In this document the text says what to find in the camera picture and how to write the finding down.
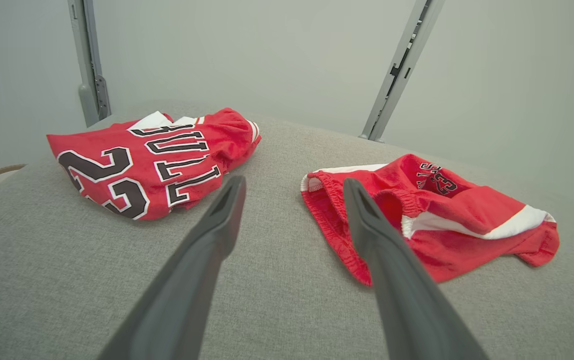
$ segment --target jersey lettering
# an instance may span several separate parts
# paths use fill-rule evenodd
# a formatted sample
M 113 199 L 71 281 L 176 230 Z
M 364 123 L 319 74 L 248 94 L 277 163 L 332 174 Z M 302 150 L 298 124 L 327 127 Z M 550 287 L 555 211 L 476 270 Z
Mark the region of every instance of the jersey lettering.
M 203 157 L 199 157 L 197 159 L 189 159 L 189 160 L 182 160 L 182 161 L 175 161 L 175 162 L 167 162 L 166 160 L 163 161 L 156 161 L 154 162 L 154 167 L 156 167 L 156 172 L 158 173 L 158 178 L 160 178 L 161 182 L 165 182 L 172 178 L 177 178 L 181 176 L 182 173 L 180 171 L 176 173 L 172 173 L 173 170 L 182 167 L 193 166 L 195 164 L 199 164 L 204 159 L 206 159 L 209 155 L 204 155 Z
M 424 177 L 429 178 L 429 180 L 436 185 L 436 190 L 438 190 L 439 193 L 446 195 L 452 191 L 455 191 L 458 188 L 455 182 L 449 180 L 448 178 L 444 177 L 442 173 L 438 172 L 442 169 L 442 166 L 437 166 L 432 162 L 423 162 L 422 164 L 420 164 L 420 169 L 429 170 L 429 173 L 417 172 L 415 175 L 418 178 L 424 178 Z M 418 189 L 422 189 L 426 184 L 426 182 L 427 182 L 426 179 L 417 180 L 415 184 L 418 186 Z
M 182 134 L 174 135 L 171 137 L 163 137 L 162 139 L 155 139 L 145 143 L 145 146 L 153 154 L 164 153 L 183 153 L 185 151 L 207 151 L 209 147 L 206 141 L 196 141 L 191 143 L 176 143 L 171 145 L 164 145 L 165 143 L 179 141 L 181 139 L 204 139 L 204 135 L 199 131 L 184 132 Z
M 184 180 L 182 182 L 174 182 L 173 184 L 167 185 L 166 186 L 166 192 L 167 192 L 167 201 L 168 201 L 169 207 L 174 207 L 178 204 L 186 203 L 186 202 L 191 200 L 189 198 L 189 193 L 187 193 L 187 192 L 180 193 L 179 192 L 181 189 L 184 189 L 186 187 L 192 187 L 194 185 L 198 185 L 198 184 L 202 184 L 202 183 L 206 183 L 211 179 L 215 179 L 215 178 L 220 177 L 220 175 L 221 175 L 220 169 L 218 168 L 217 165 L 214 165 L 211 168 L 211 171 L 209 171 L 207 173 L 203 173 L 200 176 L 189 178 L 189 179 Z
M 193 127 L 194 125 L 192 123 L 188 123 L 187 125 L 169 125 L 163 127 L 155 127 L 152 129 L 130 129 L 129 132 L 131 132 L 133 135 L 136 135 L 137 137 L 143 138 L 150 137 L 152 135 L 177 132 L 183 129 L 193 129 Z

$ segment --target red basketball jersey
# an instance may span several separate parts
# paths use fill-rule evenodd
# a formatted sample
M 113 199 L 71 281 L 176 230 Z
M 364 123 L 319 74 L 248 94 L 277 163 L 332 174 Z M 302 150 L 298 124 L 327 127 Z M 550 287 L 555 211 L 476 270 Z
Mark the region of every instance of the red basketball jersey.
M 81 196 L 134 220 L 160 219 L 174 207 L 197 204 L 261 139 L 256 123 L 229 108 L 175 122 L 157 112 L 107 129 L 47 138 Z

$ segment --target printed number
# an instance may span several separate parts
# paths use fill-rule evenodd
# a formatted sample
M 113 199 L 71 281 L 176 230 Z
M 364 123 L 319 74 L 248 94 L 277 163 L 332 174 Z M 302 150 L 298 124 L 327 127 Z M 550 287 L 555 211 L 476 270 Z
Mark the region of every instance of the printed number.
M 458 188 L 453 181 L 444 177 L 441 173 L 437 173 L 434 176 L 434 178 L 435 178 L 436 189 L 438 189 L 438 191 L 443 195 L 455 191 Z
M 418 172 L 415 175 L 419 178 L 429 177 L 429 180 L 432 183 L 436 184 L 436 189 L 441 194 L 446 195 L 452 191 L 455 191 L 458 188 L 458 186 L 453 181 L 449 180 L 448 178 L 444 177 L 441 173 L 438 172 L 442 169 L 442 166 L 437 166 L 436 164 L 433 164 L 431 162 L 423 162 L 422 164 L 420 164 L 420 169 L 429 170 L 430 173 Z M 418 186 L 418 189 L 422 189 L 426 184 L 426 180 L 418 180 L 417 182 L 415 182 L 415 184 Z
M 79 176 L 83 176 L 93 183 L 98 183 L 122 175 L 133 166 L 131 153 L 128 148 L 110 148 L 102 151 L 102 156 L 109 157 L 109 164 L 101 164 L 73 150 L 60 153 L 58 162 L 65 168 L 76 189 L 79 192 L 83 192 L 85 187 L 80 182 Z M 117 198 L 124 199 L 126 206 L 118 209 L 113 201 L 108 200 L 102 204 L 105 208 L 134 220 L 147 214 L 149 198 L 147 198 L 142 185 L 136 180 L 128 177 L 122 178 L 109 184 L 109 191 L 114 200 Z
M 118 215 L 134 220 L 140 219 L 147 214 L 150 201 L 145 194 L 142 184 L 137 180 L 128 177 L 121 178 L 109 184 L 109 191 L 111 191 L 113 199 L 122 198 L 126 205 L 122 209 L 118 209 L 113 201 L 107 200 L 102 204 L 103 207 Z

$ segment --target white trim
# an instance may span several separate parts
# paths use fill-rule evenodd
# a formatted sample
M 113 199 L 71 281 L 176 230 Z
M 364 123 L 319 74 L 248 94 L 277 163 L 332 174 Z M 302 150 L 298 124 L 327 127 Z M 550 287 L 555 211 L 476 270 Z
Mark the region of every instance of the white trim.
M 369 164 L 369 165 L 358 165 L 358 166 L 342 166 L 342 167 L 333 167 L 333 168 L 322 168 L 316 171 L 312 171 L 312 173 L 317 173 L 318 171 L 324 171 L 325 173 L 352 173 L 353 171 L 376 171 L 381 169 L 389 164 Z M 300 182 L 300 191 L 319 191 L 323 188 L 322 182 L 315 177 L 308 178 L 307 175 L 302 178 Z
M 257 123 L 252 122 L 253 126 L 255 126 L 255 133 L 257 134 L 256 137 L 253 138 L 253 141 L 260 136 L 260 126 Z
M 252 140 L 251 140 L 251 142 L 254 142 L 255 139 L 258 138 L 258 132 L 259 132 L 259 131 L 258 131 L 257 125 L 256 125 L 254 122 L 252 122 L 252 121 L 248 121 L 248 120 L 247 120 L 247 122 L 249 123 L 249 126 L 251 126 L 251 131 L 252 131 Z
M 136 135 L 139 138 L 145 138 L 145 137 L 154 137 L 156 135 L 160 135 L 160 134 L 168 134 L 168 133 L 174 133 L 177 132 L 179 130 L 190 130 L 195 128 L 196 126 L 193 125 L 192 123 L 186 123 L 185 125 L 165 125 L 165 126 L 161 126 L 161 127 L 152 127 L 152 128 L 147 128 L 147 129 L 128 129 L 128 131 L 130 133 L 132 133 L 133 135 Z
M 410 218 L 403 215 L 402 233 L 403 237 L 411 239 L 413 233 L 420 230 L 425 231 L 455 231 L 457 233 L 470 235 L 478 239 L 497 240 L 512 237 L 524 231 L 531 230 L 542 224 L 543 221 L 555 223 L 554 218 L 543 210 L 539 210 L 529 205 L 525 205 L 503 224 L 494 228 L 486 234 L 477 234 L 456 221 L 442 218 L 436 214 L 425 211 L 417 217 Z
M 173 125 L 195 125 L 196 121 L 198 121 L 198 119 L 195 117 L 183 116 L 174 121 Z
M 163 126 L 168 126 L 172 124 L 173 123 L 169 121 L 169 119 L 166 118 L 166 116 L 161 114 L 160 111 L 156 111 L 153 114 L 148 114 L 147 116 L 143 117 L 140 121 L 131 125 L 131 127 L 127 130 L 161 128 Z

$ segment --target black number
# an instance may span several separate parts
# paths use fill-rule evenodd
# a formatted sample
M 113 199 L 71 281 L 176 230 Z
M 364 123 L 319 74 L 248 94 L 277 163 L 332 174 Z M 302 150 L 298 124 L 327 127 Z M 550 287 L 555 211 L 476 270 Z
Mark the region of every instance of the black number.
M 102 156 L 109 156 L 109 164 L 101 164 L 73 150 L 60 153 L 58 162 L 65 168 L 76 189 L 82 192 L 85 187 L 80 182 L 79 176 L 83 176 L 93 183 L 99 183 L 124 174 L 133 165 L 128 148 L 110 148 L 102 151 Z M 107 200 L 102 204 L 105 208 L 134 220 L 147 214 L 149 198 L 147 198 L 139 182 L 126 177 L 109 184 L 108 187 L 113 199 L 122 198 L 126 206 L 118 209 L 113 201 Z
M 121 178 L 109 184 L 109 190 L 113 199 L 122 198 L 127 204 L 122 209 L 111 200 L 107 200 L 102 205 L 118 215 L 137 220 L 147 214 L 149 210 L 149 199 L 145 195 L 142 184 L 133 178 Z
M 443 195 L 455 191 L 458 188 L 458 186 L 453 181 L 444 177 L 441 173 L 436 173 L 435 178 L 436 189 L 438 189 L 438 191 Z
M 109 150 L 102 151 L 102 155 L 104 157 L 109 156 L 109 164 L 101 164 L 73 150 L 60 153 L 60 155 L 58 155 L 58 162 L 65 168 L 76 189 L 82 192 L 83 185 L 80 183 L 78 177 L 71 173 L 71 170 L 75 170 L 80 175 L 88 178 L 88 180 L 97 183 L 124 174 L 133 164 L 128 148 L 110 148 Z

